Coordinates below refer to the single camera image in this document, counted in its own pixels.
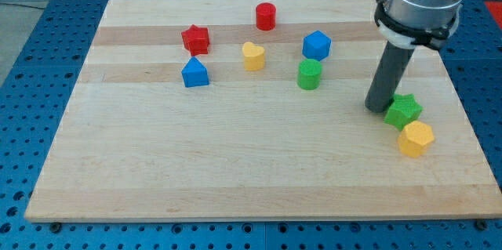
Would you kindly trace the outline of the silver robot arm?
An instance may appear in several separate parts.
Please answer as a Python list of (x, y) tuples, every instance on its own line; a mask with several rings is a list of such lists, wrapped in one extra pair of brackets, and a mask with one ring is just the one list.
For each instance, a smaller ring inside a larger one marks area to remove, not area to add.
[(376, 0), (374, 20), (393, 46), (441, 49), (460, 24), (463, 0)]

